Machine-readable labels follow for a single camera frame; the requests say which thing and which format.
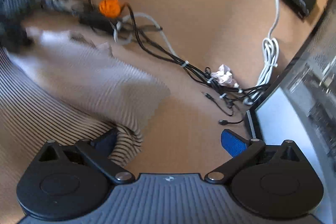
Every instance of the logo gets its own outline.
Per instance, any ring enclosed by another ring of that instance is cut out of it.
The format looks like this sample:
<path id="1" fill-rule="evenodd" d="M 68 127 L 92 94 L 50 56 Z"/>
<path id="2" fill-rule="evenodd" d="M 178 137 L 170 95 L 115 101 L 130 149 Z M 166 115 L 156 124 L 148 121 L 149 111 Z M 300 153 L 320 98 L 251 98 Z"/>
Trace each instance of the logo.
<path id="1" fill-rule="evenodd" d="M 175 178 L 172 177 L 172 176 L 169 176 L 169 177 L 166 177 L 166 178 L 165 178 L 165 180 L 166 180 L 166 181 L 169 181 L 169 182 L 170 182 L 170 181 L 173 181 L 174 179 L 175 179 Z"/>
<path id="2" fill-rule="evenodd" d="M 309 10 L 306 7 L 306 2 L 304 0 L 299 0 L 299 5 L 301 6 L 301 8 L 305 12 L 305 14 L 308 15 L 309 14 Z"/>

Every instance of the cable tie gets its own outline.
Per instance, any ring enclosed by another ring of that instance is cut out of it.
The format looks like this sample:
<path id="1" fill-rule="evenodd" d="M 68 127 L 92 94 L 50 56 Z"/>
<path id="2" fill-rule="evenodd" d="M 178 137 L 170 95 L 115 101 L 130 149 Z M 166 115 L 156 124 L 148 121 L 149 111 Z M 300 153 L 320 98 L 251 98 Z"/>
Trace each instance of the cable tie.
<path id="1" fill-rule="evenodd" d="M 265 65 L 268 65 L 270 67 L 274 67 L 274 68 L 278 67 L 277 63 L 275 63 L 274 65 L 270 64 L 268 61 L 264 61 L 264 63 L 265 63 Z"/>
<path id="2" fill-rule="evenodd" d="M 188 65 L 189 62 L 186 60 L 183 65 L 181 65 L 182 68 L 185 68 L 186 65 Z"/>
<path id="3" fill-rule="evenodd" d="M 211 77 L 211 78 L 207 81 L 207 83 L 208 83 L 208 84 L 211 84 L 211 81 L 212 81 L 213 79 L 214 79 L 214 78 Z"/>

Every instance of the coiled white cable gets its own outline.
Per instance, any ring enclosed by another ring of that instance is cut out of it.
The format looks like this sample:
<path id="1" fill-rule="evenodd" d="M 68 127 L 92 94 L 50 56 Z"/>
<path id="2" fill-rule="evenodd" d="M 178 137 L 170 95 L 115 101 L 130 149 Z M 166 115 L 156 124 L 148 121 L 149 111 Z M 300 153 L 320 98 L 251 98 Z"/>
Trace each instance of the coiled white cable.
<path id="1" fill-rule="evenodd" d="M 155 27 L 157 27 L 158 29 L 161 28 L 161 26 L 155 21 L 155 19 L 153 17 L 151 17 L 150 15 L 147 15 L 145 13 L 134 13 L 134 17 L 143 17 L 143 18 L 147 18 L 148 20 L 150 20 L 151 22 L 154 23 Z M 128 39 L 127 40 L 121 40 L 121 39 L 118 39 L 118 31 L 121 29 L 122 27 L 122 23 L 124 22 L 127 22 L 129 19 L 131 18 L 130 15 L 127 15 L 127 16 L 124 16 L 122 18 L 122 22 L 118 22 L 117 24 L 117 28 L 114 29 L 114 32 L 113 32 L 113 37 L 114 37 L 114 40 L 116 43 L 120 44 L 120 45 L 125 45 L 125 44 L 128 44 L 131 42 L 131 39 L 132 39 L 132 34 L 129 35 Z M 175 55 L 176 57 L 178 57 L 178 55 L 176 54 L 176 52 L 173 50 L 171 44 L 169 43 L 165 33 L 161 30 L 160 31 L 160 35 L 162 36 L 164 42 L 166 43 L 169 51 Z"/>
<path id="2" fill-rule="evenodd" d="M 264 40 L 262 41 L 262 52 L 264 55 L 264 68 L 260 73 L 260 76 L 258 78 L 258 82 L 256 86 L 258 85 L 264 85 L 269 83 L 273 68 L 277 67 L 278 64 L 278 57 L 279 57 L 279 44 L 278 41 L 272 37 L 272 32 L 274 31 L 275 27 L 278 24 L 279 21 L 279 0 L 275 0 L 275 8 L 276 8 L 276 15 L 275 15 L 275 21 L 269 29 L 268 35 Z M 256 92 L 250 97 L 246 97 L 244 99 L 244 104 L 246 105 L 252 105 L 261 95 L 263 92 Z"/>

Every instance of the striped fabric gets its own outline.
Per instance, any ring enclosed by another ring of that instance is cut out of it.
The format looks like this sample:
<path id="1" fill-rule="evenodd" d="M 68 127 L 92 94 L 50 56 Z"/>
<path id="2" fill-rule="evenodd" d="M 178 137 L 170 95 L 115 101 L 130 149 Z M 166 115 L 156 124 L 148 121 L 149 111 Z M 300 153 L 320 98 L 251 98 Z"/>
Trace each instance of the striped fabric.
<path id="1" fill-rule="evenodd" d="M 162 99 L 162 81 L 107 52 L 71 40 L 66 32 L 29 29 L 34 43 L 9 54 L 13 64 L 54 98 L 98 119 L 114 121 L 141 139 Z"/>
<path id="2" fill-rule="evenodd" d="M 82 138 L 97 138 L 112 127 L 56 100 L 31 81 L 0 48 L 0 223 L 16 223 L 22 210 L 16 184 L 46 140 L 63 145 Z M 122 166 L 130 162 L 142 143 L 123 126 L 110 159 Z"/>

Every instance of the orange object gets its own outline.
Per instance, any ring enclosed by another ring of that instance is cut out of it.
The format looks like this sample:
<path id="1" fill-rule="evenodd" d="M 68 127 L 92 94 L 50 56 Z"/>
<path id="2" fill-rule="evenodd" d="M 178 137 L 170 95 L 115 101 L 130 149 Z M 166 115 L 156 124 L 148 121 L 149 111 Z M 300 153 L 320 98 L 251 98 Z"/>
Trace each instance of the orange object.
<path id="1" fill-rule="evenodd" d="M 119 0 L 102 0 L 99 3 L 99 11 L 107 17 L 117 17 L 121 11 Z"/>

